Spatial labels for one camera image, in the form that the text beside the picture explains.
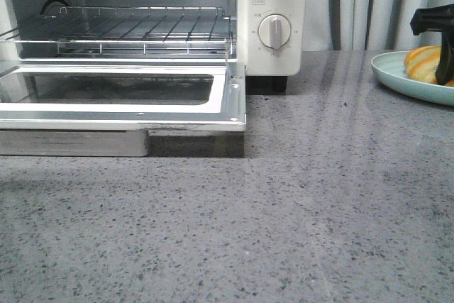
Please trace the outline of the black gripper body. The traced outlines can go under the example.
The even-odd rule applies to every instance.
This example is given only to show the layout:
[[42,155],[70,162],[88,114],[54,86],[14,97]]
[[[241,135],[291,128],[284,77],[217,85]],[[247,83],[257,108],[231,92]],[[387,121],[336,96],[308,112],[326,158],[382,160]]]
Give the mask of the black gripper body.
[[410,26],[414,35],[427,31],[453,33],[453,7],[437,6],[417,9],[410,21]]

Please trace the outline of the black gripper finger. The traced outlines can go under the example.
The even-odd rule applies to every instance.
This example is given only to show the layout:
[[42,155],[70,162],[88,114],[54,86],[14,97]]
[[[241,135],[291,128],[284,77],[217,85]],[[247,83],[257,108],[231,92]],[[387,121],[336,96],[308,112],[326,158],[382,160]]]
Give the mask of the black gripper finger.
[[439,85],[446,85],[453,79],[453,33],[442,33],[441,55],[436,69]]

